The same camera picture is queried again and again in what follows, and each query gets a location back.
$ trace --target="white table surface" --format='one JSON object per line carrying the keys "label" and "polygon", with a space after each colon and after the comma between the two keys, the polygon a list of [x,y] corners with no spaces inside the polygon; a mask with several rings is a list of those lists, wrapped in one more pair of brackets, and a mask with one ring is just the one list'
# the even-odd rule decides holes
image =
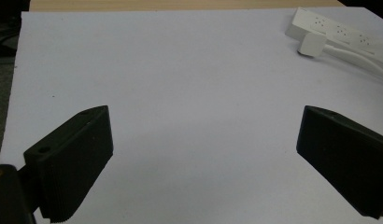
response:
{"label": "white table surface", "polygon": [[[311,9],[383,37],[364,8]],[[67,223],[383,223],[295,148],[305,105],[383,135],[383,82],[298,55],[294,11],[23,13],[0,162],[108,105],[114,156]]]}

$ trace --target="black plastic part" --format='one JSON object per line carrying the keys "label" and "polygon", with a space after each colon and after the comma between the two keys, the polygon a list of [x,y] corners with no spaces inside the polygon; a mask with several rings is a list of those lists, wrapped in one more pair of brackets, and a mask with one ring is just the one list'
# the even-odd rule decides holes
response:
{"label": "black plastic part", "polygon": [[383,217],[383,136],[306,106],[297,151],[363,216]]}
{"label": "black plastic part", "polygon": [[0,223],[35,224],[33,213],[26,205],[17,170],[0,165]]}
{"label": "black plastic part", "polygon": [[63,222],[73,216],[112,154],[107,106],[76,114],[26,150],[28,172],[42,193],[43,217]]}

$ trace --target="white power strip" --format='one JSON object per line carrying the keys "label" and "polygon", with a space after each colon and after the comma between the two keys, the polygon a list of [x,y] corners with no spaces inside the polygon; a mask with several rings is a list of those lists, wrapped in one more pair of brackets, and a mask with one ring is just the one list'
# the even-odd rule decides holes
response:
{"label": "white power strip", "polygon": [[286,35],[303,41],[308,33],[325,35],[326,44],[360,54],[383,68],[383,41],[299,7]]}

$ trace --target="wooden surface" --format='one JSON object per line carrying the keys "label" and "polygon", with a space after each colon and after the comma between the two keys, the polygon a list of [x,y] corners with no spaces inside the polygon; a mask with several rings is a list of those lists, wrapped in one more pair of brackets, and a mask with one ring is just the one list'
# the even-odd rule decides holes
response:
{"label": "wooden surface", "polygon": [[137,11],[341,7],[336,0],[32,0],[31,11]]}

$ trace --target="power strip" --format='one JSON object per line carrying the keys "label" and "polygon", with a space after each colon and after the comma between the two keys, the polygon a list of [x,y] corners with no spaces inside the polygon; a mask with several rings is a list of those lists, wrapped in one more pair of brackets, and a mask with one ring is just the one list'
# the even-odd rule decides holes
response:
{"label": "power strip", "polygon": [[326,44],[361,54],[383,68],[383,41],[299,7],[285,34],[303,41],[308,33],[325,35]]}

